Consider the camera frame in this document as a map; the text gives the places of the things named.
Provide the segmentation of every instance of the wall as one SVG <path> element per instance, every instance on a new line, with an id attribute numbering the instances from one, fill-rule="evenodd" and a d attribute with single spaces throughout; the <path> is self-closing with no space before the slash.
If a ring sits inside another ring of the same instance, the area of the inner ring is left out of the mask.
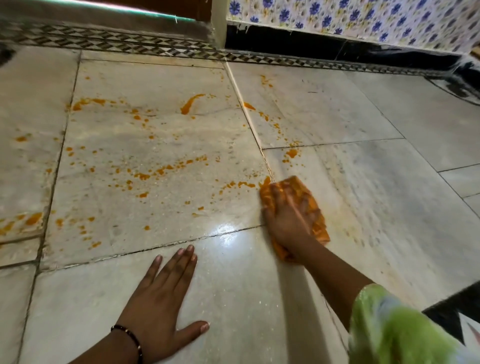
<path id="1" fill-rule="evenodd" d="M 227 19 L 456 53 L 480 41 L 480 0 L 229 0 Z"/>

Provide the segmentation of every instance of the orange cloth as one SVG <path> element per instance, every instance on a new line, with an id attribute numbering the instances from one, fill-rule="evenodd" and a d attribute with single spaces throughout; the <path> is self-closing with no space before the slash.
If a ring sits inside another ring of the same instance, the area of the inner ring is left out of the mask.
<path id="1" fill-rule="evenodd" d="M 268 209 L 272 210 L 273 212 L 276 211 L 275 206 L 275 199 L 272 195 L 271 187 L 275 183 L 271 183 L 267 186 L 262 186 L 260 188 L 260 199 L 262 200 L 263 205 L 265 205 Z M 315 201 L 314 197 L 310 190 L 305 187 L 305 185 L 300 181 L 297 176 L 292 176 L 287 178 L 286 180 L 280 181 L 277 183 L 280 188 L 281 193 L 284 193 L 285 187 L 290 186 L 293 190 L 293 201 L 296 205 L 299 205 L 301 202 L 302 196 L 304 194 L 308 195 L 308 209 L 307 213 L 315 211 L 318 209 L 317 202 Z M 327 244 L 330 241 L 330 237 L 328 236 L 328 232 L 325 225 L 325 218 L 323 217 L 322 213 L 320 212 L 318 219 L 313 223 L 312 226 L 312 234 L 317 238 L 320 244 Z M 279 243 L 276 242 L 274 237 L 271 237 L 273 248 L 278 255 L 278 257 L 285 261 L 291 263 L 298 263 L 295 257 L 291 252 L 289 252 L 286 248 L 281 246 Z"/>

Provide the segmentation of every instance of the forearm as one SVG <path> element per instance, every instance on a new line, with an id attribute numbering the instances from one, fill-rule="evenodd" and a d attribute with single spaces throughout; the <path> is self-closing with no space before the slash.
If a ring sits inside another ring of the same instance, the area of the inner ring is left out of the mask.
<path id="1" fill-rule="evenodd" d="M 122 331 L 113 330 L 70 364 L 136 364 L 135 343 Z"/>
<path id="2" fill-rule="evenodd" d="M 328 304 L 348 330 L 353 303 L 371 279 L 318 243 L 310 236 L 298 238 L 292 253 L 305 266 L 317 283 Z"/>

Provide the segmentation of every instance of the floor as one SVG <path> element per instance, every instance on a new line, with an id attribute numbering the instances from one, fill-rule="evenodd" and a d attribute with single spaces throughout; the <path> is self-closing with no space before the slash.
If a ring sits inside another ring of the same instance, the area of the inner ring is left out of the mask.
<path id="1" fill-rule="evenodd" d="M 420 76 L 23 47 L 0 68 L 0 363 L 66 363 L 193 242 L 168 363 L 346 363 L 259 186 L 298 175 L 328 248 L 424 309 L 478 280 L 479 107 Z"/>

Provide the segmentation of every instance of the fingernail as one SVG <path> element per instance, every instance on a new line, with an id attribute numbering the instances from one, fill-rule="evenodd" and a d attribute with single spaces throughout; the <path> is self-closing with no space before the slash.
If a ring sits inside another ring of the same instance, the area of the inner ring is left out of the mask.
<path id="1" fill-rule="evenodd" d="M 200 333 L 203 334 L 207 332 L 209 328 L 210 328 L 210 324 L 207 322 L 205 325 L 202 325 L 202 327 L 200 328 Z"/>

